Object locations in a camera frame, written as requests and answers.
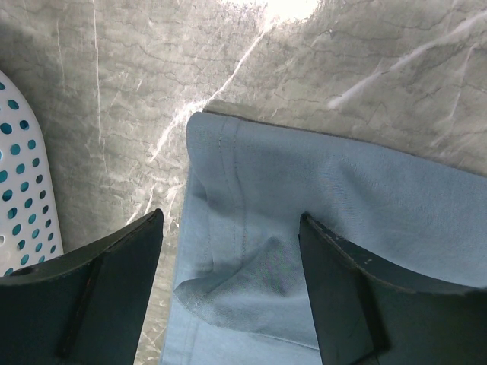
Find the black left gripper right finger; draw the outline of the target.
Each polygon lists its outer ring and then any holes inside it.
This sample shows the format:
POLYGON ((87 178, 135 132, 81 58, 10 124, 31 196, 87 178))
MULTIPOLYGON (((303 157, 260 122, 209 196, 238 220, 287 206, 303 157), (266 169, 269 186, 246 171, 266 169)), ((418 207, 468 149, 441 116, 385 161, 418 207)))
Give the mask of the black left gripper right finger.
POLYGON ((324 364, 484 364, 486 291, 410 271, 303 214, 298 234, 324 364))

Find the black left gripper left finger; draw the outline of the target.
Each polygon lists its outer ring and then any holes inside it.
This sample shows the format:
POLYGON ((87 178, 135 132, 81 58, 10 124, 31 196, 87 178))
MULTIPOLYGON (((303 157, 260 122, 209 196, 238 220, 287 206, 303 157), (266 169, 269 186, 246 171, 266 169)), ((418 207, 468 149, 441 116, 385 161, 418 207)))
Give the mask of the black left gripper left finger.
POLYGON ((3 364, 132 364, 163 241, 156 209, 1 279, 3 364))

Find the blue t shirt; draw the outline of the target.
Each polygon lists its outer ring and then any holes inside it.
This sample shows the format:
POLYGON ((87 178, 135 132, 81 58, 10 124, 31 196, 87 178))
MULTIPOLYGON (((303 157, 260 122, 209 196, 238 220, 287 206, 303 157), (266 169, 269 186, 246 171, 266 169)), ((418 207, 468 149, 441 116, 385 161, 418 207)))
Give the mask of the blue t shirt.
POLYGON ((391 262, 486 284, 486 180, 388 148, 193 114, 163 364, 319 364, 308 213, 391 262))

